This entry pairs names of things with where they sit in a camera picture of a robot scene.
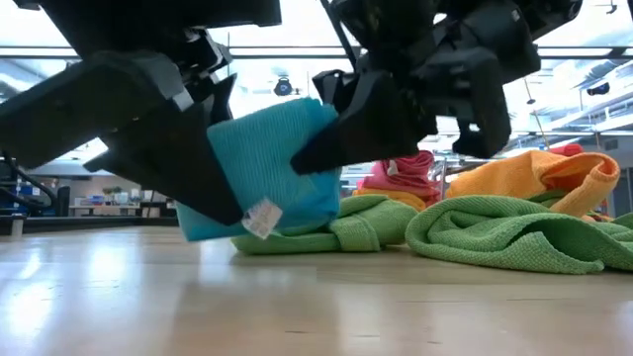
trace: blue microfiber cloth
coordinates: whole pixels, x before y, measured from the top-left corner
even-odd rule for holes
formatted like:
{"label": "blue microfiber cloth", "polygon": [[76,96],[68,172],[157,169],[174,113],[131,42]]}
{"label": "blue microfiber cloth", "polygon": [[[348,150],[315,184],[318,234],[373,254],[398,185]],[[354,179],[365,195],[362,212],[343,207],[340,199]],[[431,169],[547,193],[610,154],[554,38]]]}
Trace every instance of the blue microfiber cloth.
{"label": "blue microfiber cloth", "polygon": [[[290,165],[293,155],[336,116],[333,107],[306,98],[209,127],[209,142],[244,211],[268,199],[283,211],[277,228],[320,226],[336,217],[340,169],[299,176]],[[226,226],[182,204],[177,211],[189,241],[246,233],[241,222]]]}

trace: ceiling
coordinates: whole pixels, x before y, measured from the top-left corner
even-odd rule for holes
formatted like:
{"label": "ceiling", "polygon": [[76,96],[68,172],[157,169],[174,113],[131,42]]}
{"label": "ceiling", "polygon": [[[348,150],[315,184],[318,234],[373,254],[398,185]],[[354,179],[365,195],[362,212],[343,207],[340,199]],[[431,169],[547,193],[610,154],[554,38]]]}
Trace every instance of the ceiling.
{"label": "ceiling", "polygon": [[[230,46],[251,46],[250,52],[265,54],[262,46],[339,45],[331,24],[317,0],[281,0],[284,25],[271,28],[244,26],[210,30],[214,39]],[[600,46],[631,45],[633,22],[626,0],[614,0],[618,9],[607,14],[608,0],[585,0],[578,18],[572,23],[539,39],[539,45]],[[44,12],[23,11],[12,0],[0,0],[0,46],[68,46]],[[564,50],[548,49],[550,55]],[[0,59],[0,101],[26,90],[63,70],[68,61],[62,59]],[[508,150],[534,147],[543,143],[526,132],[539,131],[536,118],[546,132],[590,132],[623,130],[633,124],[633,63],[624,60],[543,60],[542,69],[505,85],[505,96],[512,117],[513,136]],[[231,108],[237,117],[258,109],[294,99],[279,98],[272,88],[280,76],[290,79],[300,96],[317,97],[312,77],[332,68],[351,70],[344,59],[237,59],[219,73],[239,73],[231,97]],[[587,89],[608,81],[606,95],[590,96]],[[532,105],[528,100],[534,99]],[[455,121],[439,120],[443,133],[457,131]],[[552,141],[570,139],[551,133]],[[453,134],[429,137],[420,146],[449,149]],[[105,150],[100,141],[64,155],[63,159],[81,160]]]}

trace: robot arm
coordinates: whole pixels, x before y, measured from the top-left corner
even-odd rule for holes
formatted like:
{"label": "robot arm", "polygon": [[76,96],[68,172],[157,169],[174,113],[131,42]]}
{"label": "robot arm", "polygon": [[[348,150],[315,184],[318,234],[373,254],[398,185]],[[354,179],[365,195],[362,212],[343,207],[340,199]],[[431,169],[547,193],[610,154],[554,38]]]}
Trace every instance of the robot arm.
{"label": "robot arm", "polygon": [[[98,136],[109,150],[89,170],[152,187],[220,223],[242,218],[206,136],[231,119],[235,79],[214,75],[230,54],[206,28],[280,24],[278,0],[16,3],[44,8],[83,60],[0,105],[2,149],[31,168]],[[573,20],[582,0],[323,4],[368,51],[348,51],[353,73],[314,78],[339,118],[297,153],[300,174],[414,153],[437,133],[437,115],[457,118],[455,151],[495,154],[510,134],[502,85],[540,68],[532,41]],[[447,18],[433,25],[437,12]]]}

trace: teal towel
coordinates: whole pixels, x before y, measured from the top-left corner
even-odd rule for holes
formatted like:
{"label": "teal towel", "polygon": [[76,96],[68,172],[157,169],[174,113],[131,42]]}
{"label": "teal towel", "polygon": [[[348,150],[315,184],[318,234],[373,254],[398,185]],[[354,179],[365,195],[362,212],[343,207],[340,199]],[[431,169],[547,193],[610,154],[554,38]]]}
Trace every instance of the teal towel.
{"label": "teal towel", "polygon": [[313,252],[378,252],[405,242],[405,229],[416,210],[382,195],[345,198],[340,213],[327,226],[275,231],[267,239],[253,235],[231,239],[246,254]]}
{"label": "teal towel", "polygon": [[[275,105],[207,130],[226,178],[244,211],[266,198],[283,210],[278,227],[319,226],[339,210],[340,169],[299,176],[290,160],[311,137],[336,119],[316,99]],[[178,205],[178,220],[190,241],[245,233]]]}
{"label": "teal towel", "polygon": [[407,227],[416,253],[439,260],[533,272],[633,271],[633,216],[584,222],[526,200],[448,199]]}

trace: red towel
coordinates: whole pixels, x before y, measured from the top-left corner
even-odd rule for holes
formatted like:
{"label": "red towel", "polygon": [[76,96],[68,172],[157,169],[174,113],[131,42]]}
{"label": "red towel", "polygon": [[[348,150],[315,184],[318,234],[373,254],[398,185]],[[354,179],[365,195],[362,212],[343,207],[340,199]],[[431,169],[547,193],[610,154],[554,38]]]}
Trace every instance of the red towel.
{"label": "red towel", "polygon": [[[392,161],[395,162],[397,169],[394,169]],[[373,176],[365,177],[362,187],[408,192],[420,197],[429,206],[440,199],[440,192],[437,189],[439,182],[431,182],[428,179],[428,170],[434,161],[433,153],[423,150],[412,157],[376,162],[372,167]]]}
{"label": "red towel", "polygon": [[577,143],[566,144],[562,147],[550,148],[550,152],[564,155],[566,157],[575,156],[579,153],[585,152],[583,147]]}

